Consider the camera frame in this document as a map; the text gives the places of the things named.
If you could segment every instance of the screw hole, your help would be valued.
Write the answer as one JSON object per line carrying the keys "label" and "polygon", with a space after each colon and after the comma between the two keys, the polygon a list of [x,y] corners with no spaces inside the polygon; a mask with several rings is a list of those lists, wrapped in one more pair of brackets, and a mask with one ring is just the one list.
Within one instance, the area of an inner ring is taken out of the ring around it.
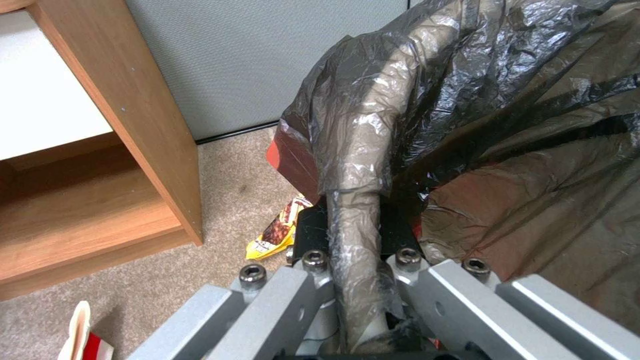
{"label": "screw hole", "polygon": [[412,258],[417,255],[416,251],[413,249],[404,249],[402,250],[402,255],[408,258]]}
{"label": "screw hole", "polygon": [[255,275],[260,272],[260,268],[257,266],[249,266],[244,270],[246,275]]}
{"label": "screw hole", "polygon": [[484,262],[478,259],[469,260],[469,266],[476,268],[478,270],[484,270],[484,268],[486,268],[486,265],[484,264]]}
{"label": "screw hole", "polygon": [[312,252],[308,255],[308,258],[310,260],[320,260],[320,258],[322,257],[322,255],[320,255],[320,253],[318,252]]}
{"label": "screw hole", "polygon": [[444,306],[439,301],[436,301],[436,313],[440,316],[444,316],[445,314]]}

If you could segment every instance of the hex socket screw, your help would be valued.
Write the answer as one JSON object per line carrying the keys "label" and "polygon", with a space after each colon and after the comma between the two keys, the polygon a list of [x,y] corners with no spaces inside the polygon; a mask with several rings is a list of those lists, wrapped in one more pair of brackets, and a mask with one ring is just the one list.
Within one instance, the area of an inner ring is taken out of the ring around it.
{"label": "hex socket screw", "polygon": [[400,270],[414,272],[420,270],[422,256],[417,250],[404,247],[396,252],[396,265]]}
{"label": "hex socket screw", "polygon": [[477,258],[468,258],[462,261],[462,268],[476,279],[485,282],[489,279],[491,268],[484,261]]}
{"label": "hex socket screw", "polygon": [[267,271],[260,264],[249,264],[240,269],[240,286],[245,290],[258,290],[267,283]]}
{"label": "hex socket screw", "polygon": [[328,265],[329,261],[322,250],[309,250],[302,255],[302,267],[308,272],[323,272]]}

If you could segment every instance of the beige carpet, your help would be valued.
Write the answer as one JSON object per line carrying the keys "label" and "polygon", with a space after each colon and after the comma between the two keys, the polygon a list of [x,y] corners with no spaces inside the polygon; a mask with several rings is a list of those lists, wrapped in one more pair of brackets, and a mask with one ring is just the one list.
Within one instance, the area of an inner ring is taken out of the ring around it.
{"label": "beige carpet", "polygon": [[[296,190],[264,159],[275,128],[199,147],[205,245],[185,245],[0,302],[0,359],[56,359],[80,300],[92,330],[125,359],[203,284],[228,286],[244,247]],[[280,253],[263,262],[275,270]]]}

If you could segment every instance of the yellow snack bag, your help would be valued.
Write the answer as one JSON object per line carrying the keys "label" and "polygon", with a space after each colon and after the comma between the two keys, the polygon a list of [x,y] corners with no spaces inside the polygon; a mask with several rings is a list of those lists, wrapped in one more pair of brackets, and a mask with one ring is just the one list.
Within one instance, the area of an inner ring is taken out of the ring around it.
{"label": "yellow snack bag", "polygon": [[271,224],[246,246],[247,259],[264,259],[293,245],[298,213],[313,206],[302,194],[294,197]]}

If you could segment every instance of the wooden bookcase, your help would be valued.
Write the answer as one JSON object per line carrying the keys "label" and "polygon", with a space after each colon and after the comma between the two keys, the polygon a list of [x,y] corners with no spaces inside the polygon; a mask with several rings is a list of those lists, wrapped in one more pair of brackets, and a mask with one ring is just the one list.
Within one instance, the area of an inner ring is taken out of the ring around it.
{"label": "wooden bookcase", "polygon": [[8,3],[26,6],[114,132],[0,161],[0,299],[201,245],[196,145],[126,4]]}

